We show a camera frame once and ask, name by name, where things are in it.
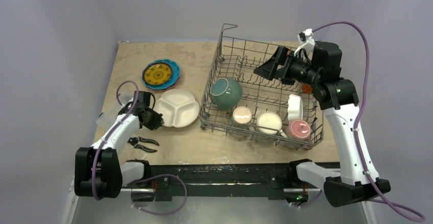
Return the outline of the yellow patterned plate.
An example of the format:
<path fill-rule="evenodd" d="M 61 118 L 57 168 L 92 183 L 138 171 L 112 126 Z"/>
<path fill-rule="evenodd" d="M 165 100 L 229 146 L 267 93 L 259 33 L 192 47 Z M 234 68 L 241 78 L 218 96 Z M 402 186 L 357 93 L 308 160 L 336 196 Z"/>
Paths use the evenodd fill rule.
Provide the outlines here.
<path fill-rule="evenodd" d="M 160 86 L 167 83 L 172 75 L 172 68 L 168 64 L 160 62 L 146 67 L 142 78 L 146 85 Z"/>

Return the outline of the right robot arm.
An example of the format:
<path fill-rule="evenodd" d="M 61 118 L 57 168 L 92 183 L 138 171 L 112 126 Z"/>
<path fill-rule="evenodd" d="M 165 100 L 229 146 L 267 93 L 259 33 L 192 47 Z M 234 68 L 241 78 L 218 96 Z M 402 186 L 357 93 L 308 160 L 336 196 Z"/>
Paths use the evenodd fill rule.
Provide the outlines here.
<path fill-rule="evenodd" d="M 254 73 L 267 80 L 278 79 L 285 85 L 307 84 L 328 120 L 340 159 L 340 172 L 333 172 L 309 160 L 295 162 L 286 179 L 294 187 L 308 182 L 322 190 L 333 207 L 372 200 L 391 191 L 390 182 L 375 169 L 358 115 L 359 99 L 352 81 L 341 73 L 342 51 L 331 42 L 317 42 L 312 60 L 305 61 L 285 46 Z"/>

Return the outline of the white scalloped teal bowl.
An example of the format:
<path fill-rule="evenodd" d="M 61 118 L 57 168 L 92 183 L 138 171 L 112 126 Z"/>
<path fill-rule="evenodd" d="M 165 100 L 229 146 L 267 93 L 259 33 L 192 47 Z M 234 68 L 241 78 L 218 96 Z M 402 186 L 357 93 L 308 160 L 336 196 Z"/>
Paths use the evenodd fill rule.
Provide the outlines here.
<path fill-rule="evenodd" d="M 210 88 L 211 102 L 219 110 L 233 108 L 241 99 L 243 88 L 238 81 L 232 78 L 219 78 L 214 81 Z"/>

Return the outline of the cream dragon mug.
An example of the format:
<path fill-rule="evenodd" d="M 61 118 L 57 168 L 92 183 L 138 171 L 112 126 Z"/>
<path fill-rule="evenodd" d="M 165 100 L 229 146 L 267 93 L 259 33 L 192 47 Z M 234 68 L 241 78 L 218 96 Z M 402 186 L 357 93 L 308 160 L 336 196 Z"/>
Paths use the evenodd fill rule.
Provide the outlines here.
<path fill-rule="evenodd" d="M 252 112 L 247 107 L 237 107 L 232 113 L 232 126 L 248 130 L 252 122 Z"/>

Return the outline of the orange red plate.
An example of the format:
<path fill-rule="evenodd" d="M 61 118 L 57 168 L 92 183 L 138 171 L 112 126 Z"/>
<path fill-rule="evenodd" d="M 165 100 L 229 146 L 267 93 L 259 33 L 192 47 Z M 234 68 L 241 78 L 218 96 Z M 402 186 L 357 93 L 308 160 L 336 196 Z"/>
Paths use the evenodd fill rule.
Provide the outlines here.
<path fill-rule="evenodd" d="M 301 91 L 303 94 L 312 94 L 312 87 L 307 84 L 301 84 Z"/>

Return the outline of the teal blue plate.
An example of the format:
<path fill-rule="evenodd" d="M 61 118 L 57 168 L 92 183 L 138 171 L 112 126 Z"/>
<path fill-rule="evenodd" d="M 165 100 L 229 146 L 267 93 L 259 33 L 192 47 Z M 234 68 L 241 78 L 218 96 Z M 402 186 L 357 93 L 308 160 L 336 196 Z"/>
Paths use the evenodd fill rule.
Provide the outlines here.
<path fill-rule="evenodd" d="M 163 85 L 160 85 L 160 86 L 146 85 L 144 83 L 144 80 L 143 80 L 142 75 L 141 75 L 141 79 L 142 79 L 144 85 L 147 88 L 155 90 L 155 91 L 167 90 L 167 89 L 175 86 L 175 84 L 180 79 L 180 75 L 181 75 L 180 66 L 175 61 L 172 61 L 170 59 L 156 60 L 156 61 L 151 62 L 150 64 L 148 64 L 147 67 L 150 66 L 151 64 L 156 64 L 156 63 L 160 63 L 160 62 L 168 64 L 172 68 L 172 70 L 173 70 L 173 75 L 172 75 L 172 77 L 170 78 L 170 80 L 167 83 L 165 83 Z"/>

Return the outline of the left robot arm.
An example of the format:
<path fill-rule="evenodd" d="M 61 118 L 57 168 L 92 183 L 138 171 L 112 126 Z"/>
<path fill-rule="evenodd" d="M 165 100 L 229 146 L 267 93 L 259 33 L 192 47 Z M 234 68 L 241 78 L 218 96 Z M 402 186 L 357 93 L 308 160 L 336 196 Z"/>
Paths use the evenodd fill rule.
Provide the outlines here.
<path fill-rule="evenodd" d="M 162 114 L 156 112 L 155 96 L 150 92 L 134 92 L 134 96 L 118 111 L 114 124 L 90 147 L 81 147 L 75 154 L 74 192 L 77 196 L 96 200 L 116 198 L 122 187 L 134 182 L 148 187 L 152 182 L 146 160 L 119 162 L 119 152 L 142 128 L 154 131 L 162 126 Z"/>

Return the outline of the cream divided plate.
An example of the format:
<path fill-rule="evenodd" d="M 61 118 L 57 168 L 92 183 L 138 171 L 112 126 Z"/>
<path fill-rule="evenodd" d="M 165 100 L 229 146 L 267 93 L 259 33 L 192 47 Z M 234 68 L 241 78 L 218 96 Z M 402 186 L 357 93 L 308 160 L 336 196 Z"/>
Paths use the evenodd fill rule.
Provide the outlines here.
<path fill-rule="evenodd" d="M 154 110 L 162 114 L 163 126 L 183 128 L 199 115 L 199 104 L 192 93 L 182 89 L 165 91 L 156 101 Z"/>

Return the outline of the pink ghost mug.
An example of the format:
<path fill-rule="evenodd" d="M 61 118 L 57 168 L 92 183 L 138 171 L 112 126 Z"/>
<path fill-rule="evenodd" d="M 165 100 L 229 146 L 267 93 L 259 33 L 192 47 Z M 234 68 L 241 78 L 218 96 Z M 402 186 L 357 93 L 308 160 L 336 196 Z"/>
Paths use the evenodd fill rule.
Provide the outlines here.
<path fill-rule="evenodd" d="M 310 125 L 302 119 L 290 121 L 284 132 L 288 138 L 312 143 Z"/>

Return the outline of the green floral mug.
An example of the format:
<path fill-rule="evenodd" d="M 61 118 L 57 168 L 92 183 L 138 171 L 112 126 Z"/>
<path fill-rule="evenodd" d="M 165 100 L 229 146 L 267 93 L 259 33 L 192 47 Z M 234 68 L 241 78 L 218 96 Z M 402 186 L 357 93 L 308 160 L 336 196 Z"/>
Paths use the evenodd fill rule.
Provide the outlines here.
<path fill-rule="evenodd" d="M 282 120 L 276 113 L 265 112 L 256 120 L 256 129 L 267 135 L 280 135 L 287 138 L 286 133 L 282 130 Z"/>

